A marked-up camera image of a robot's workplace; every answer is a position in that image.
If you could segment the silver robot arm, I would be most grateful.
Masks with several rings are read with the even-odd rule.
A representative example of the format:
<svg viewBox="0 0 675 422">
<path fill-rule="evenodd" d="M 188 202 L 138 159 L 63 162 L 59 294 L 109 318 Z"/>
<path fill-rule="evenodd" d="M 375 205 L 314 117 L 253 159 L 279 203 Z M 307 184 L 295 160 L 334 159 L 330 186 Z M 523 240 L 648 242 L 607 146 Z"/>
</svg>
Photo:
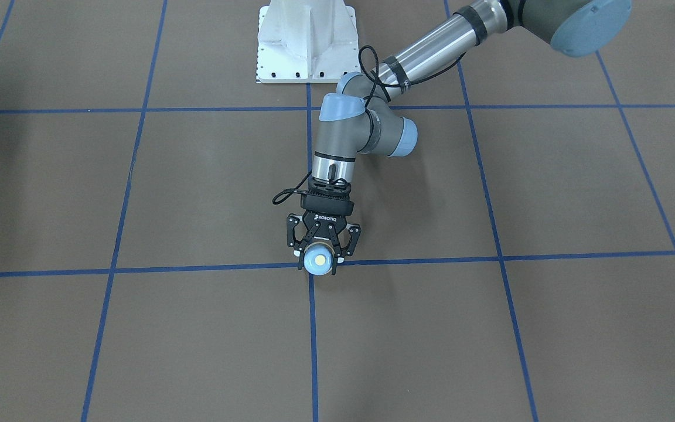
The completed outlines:
<svg viewBox="0 0 675 422">
<path fill-rule="evenodd" d="M 287 216 L 287 246 L 297 268 L 311 275 L 335 274 L 354 254 L 362 232 L 347 218 L 354 203 L 354 162 L 359 155 L 404 157 L 418 141 L 418 128 L 389 104 L 410 88 L 457 66 L 490 36 L 522 27 L 568 57 L 595 53 L 618 35 L 632 11 L 630 1 L 474 1 L 396 55 L 372 69 L 343 75 L 335 93 L 322 99 L 311 170 L 273 204 L 300 196 L 301 215 Z"/>
</svg>

